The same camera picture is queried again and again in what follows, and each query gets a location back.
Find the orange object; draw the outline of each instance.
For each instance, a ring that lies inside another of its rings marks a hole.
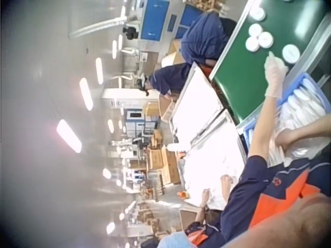
[[[178,195],[181,199],[187,199],[187,198],[190,197],[190,195],[189,195],[186,191],[178,192],[177,195]]]

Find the blue panel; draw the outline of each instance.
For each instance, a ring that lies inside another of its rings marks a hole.
[[[176,19],[177,19],[177,16],[172,14],[170,17],[170,21],[169,21],[169,25],[168,25],[168,29],[167,29],[168,32],[174,31]]]
[[[175,39],[181,39],[187,30],[188,28],[186,27],[178,27]]]
[[[184,13],[182,19],[180,20],[180,24],[183,26],[191,26],[191,24],[201,15],[203,11],[198,9],[192,5],[185,5]]]
[[[141,39],[160,41],[169,2],[148,0],[141,30]]]

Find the blue cabinet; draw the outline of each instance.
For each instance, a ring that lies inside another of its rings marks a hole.
[[[148,0],[141,30],[141,39],[160,41],[164,20],[169,7],[168,1]]]

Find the human arm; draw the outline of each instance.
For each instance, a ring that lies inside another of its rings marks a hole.
[[[331,114],[325,115],[301,128],[283,130],[278,134],[275,143],[286,150],[297,141],[315,137],[331,137]]]
[[[206,65],[210,67],[216,66],[217,60],[207,58],[205,61]]]
[[[222,196],[226,202],[229,200],[231,184],[233,183],[232,178],[229,175],[223,175],[221,177],[222,184]]]
[[[209,190],[204,190],[202,193],[202,201],[200,204],[200,209],[198,211],[197,216],[195,217],[195,222],[200,222],[202,224],[202,222],[204,221],[205,209],[206,209],[208,200],[209,200]]]
[[[254,129],[248,157],[261,156],[267,160],[269,142],[275,126],[276,101],[282,95],[282,84],[285,79],[287,67],[279,67],[271,52],[266,59],[264,67],[269,86],[266,90],[266,97]]]

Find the latex glove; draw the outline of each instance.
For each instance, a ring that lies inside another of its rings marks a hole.
[[[276,58],[272,52],[265,60],[265,78],[268,81],[268,88],[265,96],[281,99],[283,93],[283,82],[288,72],[288,67],[282,63],[280,58]]]

